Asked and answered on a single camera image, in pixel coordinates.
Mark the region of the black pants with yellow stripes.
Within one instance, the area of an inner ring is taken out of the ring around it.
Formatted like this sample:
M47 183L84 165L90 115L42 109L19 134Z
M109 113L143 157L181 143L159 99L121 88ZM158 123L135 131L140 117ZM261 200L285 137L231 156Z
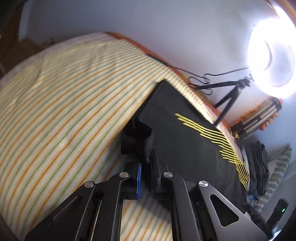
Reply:
M249 174L227 137L168 81L161 81L122 131L121 152L143 165L155 153L175 175L209 182L240 211Z

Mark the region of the stack of folded dark clothes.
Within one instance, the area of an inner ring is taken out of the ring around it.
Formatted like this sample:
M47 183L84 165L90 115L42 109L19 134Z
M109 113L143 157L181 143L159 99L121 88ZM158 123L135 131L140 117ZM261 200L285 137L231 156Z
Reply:
M269 180L268 154L265 145L257 141L248 143L242 149L243 161L249 171L247 202L258 201L267 190Z

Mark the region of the striped yellow bed sheet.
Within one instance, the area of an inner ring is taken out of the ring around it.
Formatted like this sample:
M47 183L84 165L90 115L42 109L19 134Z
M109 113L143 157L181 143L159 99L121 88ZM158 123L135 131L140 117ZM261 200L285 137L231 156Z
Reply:
M215 120L182 75L106 34L55 45L2 78L1 216L19 240L86 181L123 169L121 131L162 80Z

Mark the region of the black device with green light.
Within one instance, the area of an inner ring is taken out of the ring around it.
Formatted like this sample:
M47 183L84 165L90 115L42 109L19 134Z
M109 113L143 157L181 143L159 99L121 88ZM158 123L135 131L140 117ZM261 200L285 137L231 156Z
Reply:
M285 199L280 199L276 204L270 218L267 221L268 227L273 230L288 207L288 202Z

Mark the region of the green patterned white pillow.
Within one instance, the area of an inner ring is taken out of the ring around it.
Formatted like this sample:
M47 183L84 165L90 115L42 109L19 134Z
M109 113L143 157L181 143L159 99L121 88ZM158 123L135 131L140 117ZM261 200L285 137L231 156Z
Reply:
M269 161L269 180L267 182L266 192L264 195L260 196L259 200L255 203L254 206L258 212L262 211L262 209L271 200L271 197L274 195L275 191L279 187L290 164L291 155L292 148L287 147L283 152L275 155Z

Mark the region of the black tripod stand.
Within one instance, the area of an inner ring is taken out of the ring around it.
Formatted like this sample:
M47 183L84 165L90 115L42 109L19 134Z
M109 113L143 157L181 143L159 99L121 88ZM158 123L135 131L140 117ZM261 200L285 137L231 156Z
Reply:
M234 88L227 95L225 95L219 102L217 102L217 104L215 104L214 106L215 108L218 108L228 100L227 105L225 106L225 108L222 110L220 115L217 117L217 119L213 123L214 126L218 126L221 123L222 119L224 119L224 117L226 116L227 112L229 112L229 110L232 108L234 102L236 102L236 100L238 99L241 91L245 87L250 87L251 80L252 80L251 78L245 77L237 81L219 82L219 83L207 84L203 86L189 84L189 86L194 90L205 90L205 89L234 86Z

